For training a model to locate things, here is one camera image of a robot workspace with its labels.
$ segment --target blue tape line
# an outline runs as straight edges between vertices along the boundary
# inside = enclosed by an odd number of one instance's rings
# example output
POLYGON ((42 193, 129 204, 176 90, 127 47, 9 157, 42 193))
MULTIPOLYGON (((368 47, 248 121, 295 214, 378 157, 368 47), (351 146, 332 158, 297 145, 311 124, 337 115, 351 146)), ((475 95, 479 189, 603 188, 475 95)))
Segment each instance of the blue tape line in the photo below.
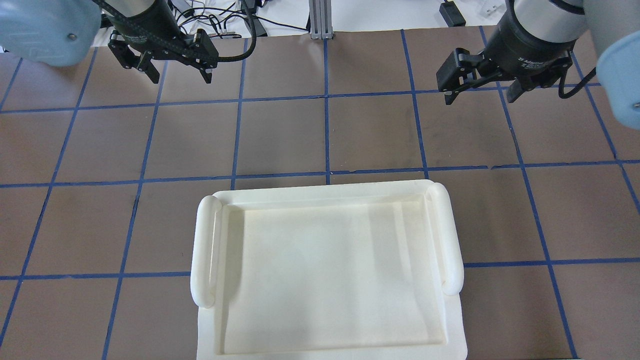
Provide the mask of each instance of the blue tape line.
POLYGON ((455 171, 455 170, 488 170, 486 165, 459 166, 459 167, 430 167, 429 171, 455 171))
MULTIPOLYGON (((167 68, 169 61, 164 62, 164 68, 162 77, 160 79, 160 85, 158 87, 158 93, 156 96, 156 103, 154 106, 154 114, 151 118, 151 125, 149 126, 149 134, 147 136, 147 145, 145 147, 145 155, 142 158, 142 166, 140 169, 140 179, 138 180, 138 190, 136 191, 136 199, 133 202, 133 208, 131 210, 131 218, 129 219, 129 228, 127 230, 127 239, 125 241, 124 250, 122 251, 122 262, 120 263, 120 275, 124 274, 125 267, 127 266, 127 257, 129 256, 129 247, 131 246, 131 236, 133 234, 133 226, 136 221, 136 214, 138 212, 138 204, 140 203, 140 195, 142 194, 142 185, 145 178, 145 172, 147 170, 147 160, 149 157, 149 151, 151 150, 151 141, 153 140, 154 129, 156 127, 156 120, 158 109, 160 106, 160 98, 162 96, 162 90, 164 87, 164 80, 166 78, 167 68)), ((116 312, 118 310, 118 302, 120 300, 120 290, 122 289, 122 276, 118 278, 118 284, 116 285, 115 296, 113 297, 113 304, 111 305, 111 316, 109 317, 109 325, 107 326, 107 335, 104 339, 104 348, 102 349, 102 360, 107 359, 107 353, 109 351, 109 344, 111 342, 111 333, 113 332, 113 322, 115 321, 116 312)))
MULTIPOLYGON (((244 40, 244 51, 247 49, 247 39, 244 40)), ((236 189, 236 175, 238 170, 238 150, 240 148, 240 125, 242 119, 242 102, 244 101, 244 73, 246 71, 246 59, 242 61, 242 71, 240 72, 240 90, 238 91, 238 110, 236 118, 236 142, 234 144, 234 162, 231 170, 231 190, 236 189)))
POLYGON ((413 80, 413 70, 411 68, 411 57, 409 56, 409 47, 406 45, 406 37, 404 29, 400 30, 402 38, 402 46, 404 49, 404 57, 406 58, 406 68, 409 72, 409 84, 411 84, 411 98, 413 101, 413 116, 415 118, 415 128, 418 135, 418 145, 420 147, 420 158, 422 159, 422 168, 424 170, 424 178, 429 179, 429 167, 427 166, 427 156, 424 152, 424 141, 422 139, 422 126, 420 124, 420 112, 418 111, 418 100, 415 95, 415 82, 413 80))
POLYGON ((228 103, 228 102, 238 102, 238 99, 202 100, 202 101, 172 101, 172 102, 161 102, 160 106, 224 104, 224 103, 228 103))
POLYGON ((416 94, 440 94, 441 91, 439 90, 416 90, 415 91, 416 94))
MULTIPOLYGON (((576 70, 578 70, 578 74, 580 75, 580 77, 583 78, 582 69, 580 68, 580 63, 578 62, 578 59, 575 57, 575 54, 572 54, 572 56, 573 56, 573 61, 575 63, 575 68, 576 68, 576 70)), ((611 136, 609 134, 609 131, 607 130, 607 126, 604 124, 604 120, 602 120, 602 116, 600 114, 600 110, 598 109, 598 106, 596 105, 596 102, 593 99, 593 95, 591 94, 591 90, 588 87, 586 87, 586 88, 584 88, 584 91, 587 92, 587 97, 589 97, 589 102, 591 103, 591 107, 593 107, 593 112, 595 113, 596 118, 598 119, 598 122, 600 123, 600 127, 602 128, 602 132, 604 133, 604 136, 607 138, 607 143, 609 143, 609 148, 611 149, 611 152, 613 153, 613 158, 616 160, 616 163, 620 167, 620 171, 622 173, 622 178, 624 178, 625 184, 627 185, 627 189, 629 190, 629 194, 631 194, 631 199, 633 200, 634 205, 636 205, 636 211, 640 214, 640 200, 638 200, 638 196, 636 194, 636 191, 634 190, 634 187, 631 184, 631 180, 629 179, 629 176, 627 174, 627 170, 622 165, 623 162, 620 161, 620 159, 618 159, 618 151, 616 150, 616 146, 613 144, 613 139, 611 138, 611 136)))
POLYGON ((527 168, 535 168, 535 167, 583 167, 590 165, 615 165, 617 164, 613 160, 607 161, 576 161, 573 163, 531 163, 525 164, 524 166, 527 168))
MULTIPOLYGON (((69 137, 71 136, 71 130, 73 129, 74 122, 76 121, 78 108, 80 107, 80 102, 84 96, 84 91, 86 90, 87 83, 89 82, 89 76, 91 75, 91 71, 93 69, 93 64, 95 63, 95 58, 98 53, 97 49, 93 50, 93 56, 91 57, 91 62, 89 63, 89 68, 87 69, 86 75, 84 77, 84 83, 82 85, 82 89, 80 89, 80 94, 78 96, 78 100, 76 102, 76 107, 74 110, 74 114, 71 116, 71 120, 69 121, 69 126, 67 128, 67 133, 65 134, 65 139, 62 143, 62 147, 60 148, 60 155, 58 155, 58 160, 56 162, 56 167, 53 170, 53 175, 51 176, 51 184, 56 182, 56 177, 58 176, 58 170, 60 169, 60 165, 62 164, 62 159, 65 155, 65 150, 67 149, 67 144, 69 143, 69 137)), ((27 267, 29 266, 29 261, 31 260, 31 255, 33 253, 33 248, 36 244, 36 239, 38 238, 38 233, 40 232, 40 226, 42 225, 42 219, 44 217, 44 213, 47 209, 47 205, 49 203, 49 199, 51 198, 51 191, 53 190, 53 186, 49 185, 47 189, 47 196, 44 199, 44 203, 42 204, 42 209, 40 210, 40 214, 38 215, 38 221, 36 222, 36 226, 33 230, 33 235, 31 237, 31 242, 29 243, 29 249, 27 250, 27 255, 24 258, 24 262, 22 264, 22 270, 20 271, 20 276, 24 277, 27 272, 27 267)), ((13 292, 13 298, 11 299, 11 304, 9 305, 9 310, 7 311, 6 318, 4 319, 4 324, 2 328, 2 333, 0 333, 0 348, 2 347, 4 336, 6 334, 7 327, 9 326, 9 321, 11 320, 11 315, 13 313, 13 309, 15 307, 15 302, 18 299, 18 294, 20 293, 20 287, 22 286, 22 280, 18 280, 18 283, 15 287, 15 291, 13 292)))
MULTIPOLYGON (((575 163, 531 163, 524 164, 525 168, 536 167, 572 167, 572 166, 597 166, 597 165, 616 165, 618 162, 622 164, 640 164, 640 160, 619 160, 619 161, 583 161, 575 163)), ((520 168, 519 164, 495 165, 489 167, 487 165, 461 165, 452 167, 429 167, 429 171, 456 171, 456 170, 486 170, 486 169, 503 169, 503 168, 520 168)), ((344 174, 383 174, 387 172, 416 172, 423 171, 422 168, 391 168, 391 169, 362 169, 362 170, 336 170, 330 171, 332 175, 344 174)), ((265 177, 291 177, 291 176, 323 176, 323 172, 288 172, 279 174, 246 174, 236 175, 236 179, 262 179, 265 177)), ((69 182, 69 183, 18 183, 18 184, 0 184, 2 188, 45 188, 48 186, 65 187, 65 186, 113 186, 138 184, 140 182, 147 183, 174 183, 177 181, 206 181, 206 180, 230 180, 231 175, 220 176, 187 176, 187 177, 156 177, 140 180, 120 180, 120 181, 85 181, 85 182, 69 182)))
POLYGON ((56 109, 28 109, 28 110, 6 110, 0 111, 0 114, 27 114, 27 113, 55 113, 59 111, 74 111, 75 108, 56 108, 56 109))
POLYGON ((0 184, 0 189, 5 188, 46 188, 51 183, 32 183, 32 184, 0 184))
POLYGON ((301 95, 301 96, 280 96, 280 97, 251 97, 248 99, 242 99, 243 102, 258 102, 258 101, 280 101, 280 100, 308 100, 308 99, 322 99, 323 95, 301 95))
POLYGON ((60 186, 104 186, 104 185, 129 185, 129 184, 138 184, 139 180, 123 180, 123 181, 81 181, 81 182, 70 182, 70 183, 52 183, 53 187, 60 186))
POLYGON ((554 265, 640 263, 640 258, 569 259, 552 260, 551 263, 554 265))
POLYGON ((546 261, 498 261, 494 263, 465 263, 465 268, 502 268, 509 266, 546 266, 546 261))
POLYGON ((334 170, 331 175, 349 175, 349 174, 387 174, 392 172, 423 172, 424 168, 381 168, 374 170, 334 170))
POLYGON ((151 108, 153 106, 156 106, 156 103, 150 102, 146 104, 83 106, 79 110, 84 111, 84 110, 105 110, 105 109, 151 108))
MULTIPOLYGON (((480 35, 482 36, 483 42, 486 45, 486 36, 484 34, 484 29, 482 26, 479 27, 480 35)), ((509 125, 509 130, 511 131, 511 137, 513 138, 513 144, 516 148, 516 154, 518 156, 518 164, 520 165, 520 170, 522 172, 522 177, 524 179, 525 187, 527 188, 527 195, 529 196, 529 202, 531 203, 531 210, 533 211, 533 217, 536 222, 536 228, 538 229, 538 236, 540 237, 540 244, 542 245, 542 251, 545 255, 545 261, 547 263, 547 269, 549 271, 549 277, 551 279, 551 285, 554 289, 554 294, 556 295, 556 302, 558 306, 558 311, 560 313, 560 319, 562 320, 564 327, 564 335, 566 336, 567 343, 569 345, 569 350, 571 351, 572 357, 578 357, 575 351, 575 345, 573 344, 573 338, 571 335, 571 330, 569 328, 569 322, 567 321, 566 314, 564 313, 564 305, 562 301, 562 296, 560 295, 560 289, 558 288, 558 284, 556 281, 556 273, 554 272, 553 264, 551 263, 551 257, 549 255, 549 250, 547 248, 547 241, 545 239, 545 234, 542 231, 542 224, 540 222, 540 216, 538 215, 538 209, 536 207, 536 201, 533 197, 533 191, 531 190, 531 184, 529 182, 529 177, 527 176, 527 169, 524 165, 524 160, 522 159, 522 153, 520 152, 520 146, 518 144, 518 138, 516 137, 516 133, 513 129, 513 123, 511 122, 511 115, 509 114, 509 109, 507 108, 507 102, 504 99, 504 94, 502 92, 502 86, 500 82, 496 82, 497 91, 500 96, 500 102, 502 103, 502 109, 504 110, 504 116, 506 117, 507 124, 509 125)))
MULTIPOLYGON (((553 265, 597 265, 597 264, 626 264, 640 263, 640 258, 593 258, 593 259, 564 259, 552 260, 553 265)), ((465 263, 465 268, 503 268, 519 266, 546 266, 545 260, 530 261, 489 261, 480 263, 465 263)), ((189 271, 181 272, 133 272, 133 273, 105 273, 105 274, 48 274, 48 275, 4 275, 0 281, 16 280, 60 280, 60 279, 117 279, 137 277, 186 277, 189 271)))
POLYGON ((410 91, 388 91, 388 92, 354 92, 348 94, 326 94, 327 97, 361 97, 361 96, 386 96, 386 95, 410 95, 410 91))
POLYGON ((324 171, 316 172, 281 172, 278 174, 236 175, 236 179, 264 179, 270 177, 324 176, 324 171))
POLYGON ((324 181, 331 185, 331 157, 329 139, 329 45, 327 39, 323 39, 324 61, 324 181))
POLYGON ((206 181, 206 180, 231 180, 229 176, 191 176, 191 177, 166 177, 166 178, 154 178, 144 179, 143 183, 175 183, 177 181, 206 181))
POLYGON ((18 60, 18 64, 16 64, 15 69, 13 70, 13 75, 11 75, 11 80, 9 80, 9 84, 4 91, 4 95, 2 96, 2 101, 0 102, 0 110, 4 108, 4 103, 9 97, 9 92, 11 91, 11 87, 13 87, 13 83, 15 82, 15 78, 18 76, 18 71, 20 70, 20 66, 22 66, 22 58, 18 60))

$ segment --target black cable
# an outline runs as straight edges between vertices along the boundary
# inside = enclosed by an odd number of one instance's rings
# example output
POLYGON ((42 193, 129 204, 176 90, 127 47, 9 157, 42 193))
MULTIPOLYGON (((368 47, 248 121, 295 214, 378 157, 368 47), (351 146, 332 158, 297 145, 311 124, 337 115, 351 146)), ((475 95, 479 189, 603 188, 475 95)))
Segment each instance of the black cable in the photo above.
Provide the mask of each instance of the black cable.
POLYGON ((234 3, 229 5, 228 8, 224 9, 221 13, 219 13, 218 16, 222 16, 222 14, 224 14, 225 12, 233 11, 233 10, 231 10, 231 8, 234 7, 235 4, 236 4, 236 2, 234 1, 234 3))
POLYGON ((227 21, 233 19, 234 17, 239 17, 240 19, 243 19, 245 23, 248 24, 247 19, 245 19, 244 17, 242 17, 242 16, 240 16, 240 15, 238 15, 236 13, 233 13, 233 14, 229 15, 228 17, 225 17, 225 20, 222 23, 222 25, 225 27, 225 30, 227 29, 227 21))
POLYGON ((584 79, 582 79, 577 85, 575 85, 575 87, 572 88, 571 91, 569 91, 568 93, 565 93, 564 82, 566 81, 566 73, 564 73, 560 77, 560 85, 558 87, 558 96, 560 96, 560 99, 569 99, 571 96, 574 96, 580 90, 582 90, 582 88, 584 88, 584 86, 587 85, 587 83, 591 81, 591 79, 593 79, 594 76, 596 76, 596 68, 593 68, 593 70, 591 70, 589 74, 587 74, 587 76, 584 77, 584 79))
MULTIPOLYGON (((214 56, 207 55, 207 54, 197 53, 197 52, 195 52, 195 51, 193 51, 191 49, 176 45, 174 43, 171 43, 171 42, 163 39, 162 37, 152 33, 151 31, 149 31, 149 30, 141 27, 140 25, 136 24, 135 22, 129 20, 129 18, 127 18, 126 16, 122 15, 121 12, 119 12, 117 9, 115 9, 113 6, 111 6, 105 0, 92 0, 92 1, 96 5, 98 5, 99 7, 104 9, 105 11, 107 11, 109 14, 111 14, 111 16, 113 16, 116 20, 119 20, 120 22, 122 22, 126 26, 129 26, 132 30, 140 33, 141 35, 144 35, 150 41, 156 43, 157 45, 163 46, 163 47, 165 47, 165 48, 167 48, 167 49, 169 49, 169 50, 171 50, 171 51, 173 51, 175 53, 187 56, 188 58, 201 59, 203 61, 210 62, 210 63, 234 62, 234 61, 240 61, 240 60, 244 60, 244 59, 248 58, 249 55, 251 55, 253 53, 253 50, 255 50, 255 44, 257 42, 256 41, 257 40, 257 36, 255 34, 255 26, 253 25, 253 21, 249 21, 249 30, 251 32, 251 45, 249 46, 247 51, 245 51, 243 54, 240 54, 240 55, 237 55, 237 56, 214 57, 214 56)), ((253 15, 248 10, 248 6, 246 5, 246 0, 241 0, 241 1, 244 4, 244 8, 246 9, 247 18, 251 19, 253 15)))
MULTIPOLYGON (((225 12, 231 13, 231 15, 229 15, 227 18, 223 19, 222 21, 224 21, 224 20, 228 20, 229 18, 233 17, 233 15, 237 15, 237 14, 242 15, 242 14, 245 14, 245 13, 243 13, 243 12, 237 12, 237 11, 235 11, 235 10, 228 10, 228 9, 223 9, 223 8, 212 8, 212 7, 209 7, 209 6, 203 6, 203 7, 201 7, 201 8, 192 8, 192 9, 185 10, 185 11, 183 11, 182 13, 180 13, 180 15, 178 15, 177 19, 179 20, 181 17, 183 17, 186 13, 190 12, 191 10, 216 10, 216 11, 222 11, 223 13, 225 13, 225 12)), ((304 32, 308 33, 308 30, 307 30, 307 29, 305 29, 305 28, 299 28, 299 27, 297 27, 297 26, 293 26, 293 25, 282 24, 281 22, 275 22, 275 21, 273 21, 273 20, 265 19, 265 18, 263 18, 263 17, 261 17, 261 16, 258 16, 258 15, 253 15, 253 17, 255 17, 256 19, 259 19, 259 20, 263 20, 263 21, 266 21, 266 22, 270 22, 270 23, 272 23, 272 24, 274 24, 274 25, 284 26, 284 27, 286 27, 286 28, 292 28, 292 29, 296 29, 296 30, 302 30, 302 31, 304 31, 304 32)))
POLYGON ((186 19, 185 21, 181 22, 178 26, 180 28, 182 28, 184 30, 184 33, 186 34, 187 31, 184 29, 184 26, 186 24, 189 24, 190 22, 194 22, 196 20, 201 24, 210 25, 217 34, 220 34, 220 33, 218 33, 218 28, 222 29, 222 25, 220 24, 220 21, 218 20, 218 18, 213 14, 211 14, 211 15, 202 15, 202 14, 194 15, 194 16, 186 19))

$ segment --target black device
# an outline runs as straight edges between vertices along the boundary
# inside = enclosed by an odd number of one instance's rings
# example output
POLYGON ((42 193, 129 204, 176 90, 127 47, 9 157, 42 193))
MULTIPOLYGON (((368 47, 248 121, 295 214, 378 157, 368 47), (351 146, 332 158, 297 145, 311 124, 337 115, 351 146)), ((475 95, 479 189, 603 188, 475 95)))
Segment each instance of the black device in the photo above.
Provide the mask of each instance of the black device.
POLYGON ((453 1, 445 0, 444 3, 440 4, 440 14, 450 28, 467 24, 465 17, 462 16, 458 6, 453 1))
MULTIPOLYGON (((246 0, 241 4, 243 11, 250 12, 253 15, 255 15, 258 12, 258 7, 263 7, 263 6, 264 6, 264 3, 261 0, 246 0)), ((249 20, 249 21, 253 21, 253 27, 255 28, 255 36, 257 37, 267 36, 267 31, 264 29, 264 26, 260 22, 260 19, 254 17, 253 20, 249 20)))
POLYGON ((582 8, 563 0, 537 3, 507 0, 506 4, 507 11, 482 52, 473 55, 466 49, 456 48, 436 73, 438 89, 445 93, 447 105, 452 104, 460 92, 492 81, 515 80, 507 91, 508 102, 516 101, 524 92, 537 86, 551 87, 558 79, 561 80, 561 97, 569 97, 595 75, 592 71, 572 92, 563 94, 567 70, 573 65, 573 46, 586 30, 582 8), (515 8, 517 2, 522 5, 519 14, 515 8), (557 14, 559 19, 566 17, 566 24, 561 24, 566 25, 566 34, 532 34, 540 33, 538 29, 548 26, 544 19, 538 19, 538 22, 535 19, 545 11, 557 14), (523 20, 529 30, 525 29, 523 20))

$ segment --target cable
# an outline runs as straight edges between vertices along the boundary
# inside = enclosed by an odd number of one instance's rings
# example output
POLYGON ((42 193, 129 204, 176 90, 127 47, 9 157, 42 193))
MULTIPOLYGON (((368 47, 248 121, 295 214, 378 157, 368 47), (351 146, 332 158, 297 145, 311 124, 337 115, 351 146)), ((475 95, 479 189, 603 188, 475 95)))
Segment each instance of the cable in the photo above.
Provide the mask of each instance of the cable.
POLYGON ((227 29, 227 21, 233 19, 234 17, 239 17, 240 19, 243 19, 246 24, 248 24, 247 19, 245 19, 244 17, 242 17, 242 16, 240 16, 240 15, 238 15, 236 13, 233 13, 233 14, 225 17, 225 20, 222 22, 222 26, 224 26, 224 28, 227 29))
MULTIPOLYGON (((98 5, 99 7, 101 7, 102 9, 104 9, 105 11, 107 11, 109 14, 111 14, 111 16, 113 16, 115 19, 119 20, 120 22, 122 22, 123 24, 125 24, 126 26, 129 26, 132 30, 140 33, 141 35, 144 35, 147 39, 151 40, 152 42, 155 42, 157 45, 163 46, 175 53, 178 54, 182 54, 183 56, 186 56, 188 58, 193 58, 193 59, 201 59, 203 61, 206 62, 211 62, 211 63, 217 63, 217 62, 234 62, 234 61, 240 61, 240 60, 244 60, 246 58, 249 57, 249 55, 251 55, 253 53, 253 50, 255 50, 255 44, 256 44, 256 34, 255 34, 255 26, 253 25, 253 21, 249 21, 249 31, 251 32, 251 45, 249 46, 249 48, 247 49, 247 51, 244 52, 244 54, 240 54, 237 56, 220 56, 220 57, 216 57, 216 56, 211 56, 208 54, 201 54, 201 53, 197 53, 191 49, 188 49, 186 47, 183 46, 179 46, 176 45, 174 43, 171 43, 163 38, 161 38, 160 36, 152 33, 151 31, 141 27, 140 25, 136 24, 135 22, 129 20, 129 18, 127 18, 126 16, 122 15, 121 12, 119 12, 118 10, 116 10, 113 6, 111 6, 109 3, 107 3, 105 0, 92 0, 96 5, 98 5)), ((252 18, 252 14, 251 12, 248 10, 248 6, 246 5, 246 0, 241 0, 244 4, 244 8, 246 9, 246 16, 248 19, 252 18)))
POLYGON ((593 70, 591 70, 589 74, 587 74, 587 76, 584 77, 584 79, 582 79, 577 85, 575 85, 575 87, 572 88, 571 91, 569 91, 568 93, 565 93, 564 82, 566 81, 566 73, 564 73, 560 77, 560 86, 558 87, 558 96, 560 96, 560 99, 569 99, 571 96, 574 96, 580 90, 582 90, 582 88, 584 88, 584 85, 587 85, 587 83, 591 81, 591 79, 593 79, 594 76, 596 76, 596 68, 593 68, 593 70))
MULTIPOLYGON (((228 20, 230 18, 233 18, 234 17, 233 15, 245 14, 243 12, 237 12, 235 10, 229 10, 228 8, 227 9, 223 9, 223 8, 212 8, 212 7, 209 7, 209 6, 203 6, 201 8, 192 8, 192 9, 185 10, 182 13, 180 13, 180 15, 178 15, 177 19, 179 20, 181 17, 183 17, 186 13, 190 12, 191 10, 217 10, 217 11, 222 11, 222 13, 225 13, 225 12, 231 13, 231 15, 229 15, 227 18, 222 20, 223 22, 224 22, 224 20, 228 20)), ((308 30, 305 29, 305 28, 299 28, 299 27, 293 26, 293 25, 282 24, 281 22, 275 22, 273 20, 265 19, 265 18, 260 17, 258 15, 252 15, 252 16, 255 17, 256 19, 260 19, 260 20, 263 20, 263 21, 266 21, 266 22, 270 22, 270 23, 272 23, 274 25, 284 26, 286 28, 291 28, 291 29, 296 29, 296 30, 302 30, 302 31, 308 33, 308 30)))
POLYGON ((218 14, 218 16, 222 16, 222 14, 224 14, 225 12, 230 11, 230 10, 231 10, 231 8, 232 8, 232 7, 234 7, 235 5, 236 5, 236 2, 234 1, 234 3, 233 3, 233 4, 231 4, 231 5, 229 5, 229 7, 228 7, 228 8, 226 8, 224 11, 222 11, 221 13, 219 13, 219 14, 218 14))

